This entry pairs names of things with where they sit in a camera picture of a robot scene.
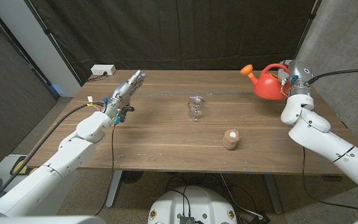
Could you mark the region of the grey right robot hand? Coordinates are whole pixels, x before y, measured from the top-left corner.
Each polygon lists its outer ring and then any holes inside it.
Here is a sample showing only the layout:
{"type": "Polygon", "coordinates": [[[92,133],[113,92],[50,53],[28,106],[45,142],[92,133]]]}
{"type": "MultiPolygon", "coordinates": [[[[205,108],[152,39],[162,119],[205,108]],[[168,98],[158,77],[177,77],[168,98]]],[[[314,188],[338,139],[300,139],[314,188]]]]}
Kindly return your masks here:
{"type": "Polygon", "coordinates": [[[292,95],[310,95],[310,84],[313,72],[309,66],[299,60],[284,60],[280,64],[285,65],[288,71],[278,69],[278,80],[282,86],[288,85],[288,90],[283,90],[287,97],[292,95]]]}

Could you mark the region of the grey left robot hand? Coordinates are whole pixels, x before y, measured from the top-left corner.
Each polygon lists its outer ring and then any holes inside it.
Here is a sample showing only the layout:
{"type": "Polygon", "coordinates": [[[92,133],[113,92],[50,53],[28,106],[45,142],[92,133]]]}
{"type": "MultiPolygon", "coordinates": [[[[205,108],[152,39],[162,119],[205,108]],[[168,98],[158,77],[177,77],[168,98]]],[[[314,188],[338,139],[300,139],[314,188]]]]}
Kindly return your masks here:
{"type": "Polygon", "coordinates": [[[113,118],[128,109],[132,95],[142,86],[144,79],[145,74],[138,70],[128,80],[120,83],[108,96],[103,109],[104,114],[113,118]]]}

